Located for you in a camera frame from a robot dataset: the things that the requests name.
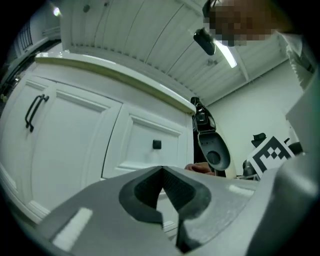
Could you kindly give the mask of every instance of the white wall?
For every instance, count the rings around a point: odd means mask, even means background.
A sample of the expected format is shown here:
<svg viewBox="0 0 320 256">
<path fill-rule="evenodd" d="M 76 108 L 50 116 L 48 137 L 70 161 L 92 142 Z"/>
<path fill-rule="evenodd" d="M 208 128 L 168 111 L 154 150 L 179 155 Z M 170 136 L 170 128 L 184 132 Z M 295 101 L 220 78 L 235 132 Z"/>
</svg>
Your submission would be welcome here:
<svg viewBox="0 0 320 256">
<path fill-rule="evenodd" d="M 253 135 L 265 133 L 288 143 L 297 141 L 285 114 L 303 94 L 288 61 L 263 77 L 211 104 L 208 110 L 219 124 L 237 175 L 255 147 Z"/>
<path fill-rule="evenodd" d="M 49 2 L 45 2 L 30 17 L 30 34 L 32 43 L 35 45 L 44 38 L 43 32 L 60 26 L 60 18 L 53 14 L 54 6 Z"/>
</svg>

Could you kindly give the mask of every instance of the countertop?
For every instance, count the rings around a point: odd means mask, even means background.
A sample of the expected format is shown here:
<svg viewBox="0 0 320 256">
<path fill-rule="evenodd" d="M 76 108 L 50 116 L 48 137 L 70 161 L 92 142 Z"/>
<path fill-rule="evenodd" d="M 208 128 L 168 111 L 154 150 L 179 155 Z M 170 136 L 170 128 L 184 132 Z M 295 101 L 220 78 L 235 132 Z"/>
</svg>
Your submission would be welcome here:
<svg viewBox="0 0 320 256">
<path fill-rule="evenodd" d="M 74 67 L 107 76 L 136 87 L 189 115 L 194 115 L 196 113 L 195 106 L 179 94 L 163 84 L 113 61 L 62 51 L 59 53 L 38 53 L 35 57 L 35 62 Z"/>
</svg>

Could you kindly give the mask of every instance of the person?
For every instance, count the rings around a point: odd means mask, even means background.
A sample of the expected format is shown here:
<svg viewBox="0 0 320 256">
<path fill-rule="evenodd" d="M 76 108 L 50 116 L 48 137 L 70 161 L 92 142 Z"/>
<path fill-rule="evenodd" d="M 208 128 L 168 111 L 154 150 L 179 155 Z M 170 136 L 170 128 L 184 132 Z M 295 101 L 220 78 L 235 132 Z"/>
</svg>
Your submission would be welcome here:
<svg viewBox="0 0 320 256">
<path fill-rule="evenodd" d="M 244 45 L 246 41 L 259 41 L 273 33 L 280 33 L 287 42 L 286 53 L 290 65 L 303 90 L 312 78 L 317 61 L 303 35 L 293 26 L 289 17 L 274 0 L 209 0 L 209 31 L 214 38 L 228 45 Z M 215 175 L 207 162 L 190 163 L 186 170 Z"/>
</svg>

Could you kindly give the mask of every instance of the ceiling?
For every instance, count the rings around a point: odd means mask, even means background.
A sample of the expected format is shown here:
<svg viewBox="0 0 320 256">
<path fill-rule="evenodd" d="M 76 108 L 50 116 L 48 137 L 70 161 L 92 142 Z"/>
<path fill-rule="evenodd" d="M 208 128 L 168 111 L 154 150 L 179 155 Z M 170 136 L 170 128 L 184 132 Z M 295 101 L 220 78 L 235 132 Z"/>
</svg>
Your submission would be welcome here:
<svg viewBox="0 0 320 256">
<path fill-rule="evenodd" d="M 108 59 L 136 70 L 186 99 L 209 105 L 287 59 L 274 34 L 232 47 L 231 68 L 216 49 L 207 55 L 193 40 L 203 27 L 206 0 L 68 0 L 61 11 L 64 50 Z"/>
</svg>

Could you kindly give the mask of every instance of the white cabinet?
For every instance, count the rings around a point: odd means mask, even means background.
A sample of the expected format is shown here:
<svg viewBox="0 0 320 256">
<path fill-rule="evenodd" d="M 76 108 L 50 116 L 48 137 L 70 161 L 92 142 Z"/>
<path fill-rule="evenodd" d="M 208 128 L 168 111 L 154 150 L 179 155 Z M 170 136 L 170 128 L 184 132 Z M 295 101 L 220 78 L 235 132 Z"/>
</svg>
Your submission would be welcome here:
<svg viewBox="0 0 320 256">
<path fill-rule="evenodd" d="M 25 165 L 24 160 L 32 150 L 32 144 L 28 143 L 30 130 L 26 128 L 26 114 L 37 96 L 48 95 L 55 90 L 54 82 L 42 83 L 44 79 L 30 80 L 28 78 L 29 76 L 26 76 L 15 88 L 0 122 L 0 177 L 4 189 L 9 190 L 11 196 L 20 202 L 24 202 L 24 181 L 28 178 L 25 173 L 28 166 Z M 32 120 L 35 127 L 34 135 L 38 133 L 43 114 L 48 110 L 52 101 L 50 97 L 47 102 L 39 105 Z M 38 102 L 39 99 L 30 109 L 27 120 L 30 120 Z"/>
<path fill-rule="evenodd" d="M 0 168 L 10 192 L 27 207 L 24 212 L 38 222 L 59 204 L 100 180 L 122 104 L 37 77 L 21 86 L 4 125 Z M 36 111 L 34 130 L 30 132 L 25 115 L 39 94 L 49 96 L 49 100 L 43 101 Z"/>
<path fill-rule="evenodd" d="M 27 206 L 43 218 L 101 178 L 121 104 L 57 83 L 30 159 Z"/>
<path fill-rule="evenodd" d="M 193 109 L 164 86 L 148 85 L 148 79 L 140 90 L 54 64 L 38 64 L 26 74 L 0 118 L 0 181 L 13 203 L 39 223 L 101 178 L 192 163 Z M 147 93 L 150 88 L 159 98 Z M 41 95 L 47 101 L 40 101 Z M 25 116 L 34 100 L 31 132 Z M 161 149 L 153 147 L 154 140 L 161 141 Z M 164 231 L 175 229 L 178 214 L 163 191 L 157 209 Z"/>
<path fill-rule="evenodd" d="M 153 149 L 153 140 L 161 149 Z M 112 178 L 152 166 L 187 163 L 187 128 L 141 108 L 124 104 L 105 156 L 103 177 Z"/>
</svg>

